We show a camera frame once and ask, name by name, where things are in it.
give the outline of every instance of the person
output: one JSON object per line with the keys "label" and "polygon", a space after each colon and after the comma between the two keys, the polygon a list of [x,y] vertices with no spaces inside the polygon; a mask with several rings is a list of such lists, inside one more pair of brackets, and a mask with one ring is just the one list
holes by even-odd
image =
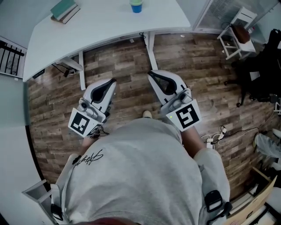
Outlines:
{"label": "person", "polygon": [[194,127],[180,134],[149,111],[143,117],[106,137],[84,138],[64,187],[72,224],[205,225],[218,211],[207,212],[204,189],[211,185],[229,201],[221,157]]}

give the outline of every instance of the wooden floor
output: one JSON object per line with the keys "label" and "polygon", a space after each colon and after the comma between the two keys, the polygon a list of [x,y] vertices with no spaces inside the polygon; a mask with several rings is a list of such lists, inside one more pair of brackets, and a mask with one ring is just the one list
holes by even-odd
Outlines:
{"label": "wooden floor", "polygon": [[[180,75],[199,104],[203,121],[197,126],[201,135],[220,132],[224,125],[231,133],[258,127],[271,115],[270,103],[251,102],[237,108],[240,87],[224,86],[224,81],[235,78],[226,62],[221,44],[214,35],[180,34],[157,35],[154,53],[159,69]],[[123,41],[84,53],[86,85],[104,78],[116,78],[118,87],[113,99],[111,117],[105,130],[112,132],[133,119],[140,118],[144,110],[152,111],[159,118],[160,103],[150,86],[150,70],[143,40],[134,43]],[[83,92],[79,76],[67,78],[54,67],[48,67],[43,76],[29,81],[31,136],[43,175],[49,182],[56,182],[69,155],[77,152],[81,137],[68,129],[73,107]],[[280,120],[273,115],[261,130],[279,128]],[[243,132],[216,144],[221,154],[231,185],[231,198],[243,192],[245,181],[250,178],[250,168],[266,158],[254,152],[251,146],[252,130],[234,140]]]}

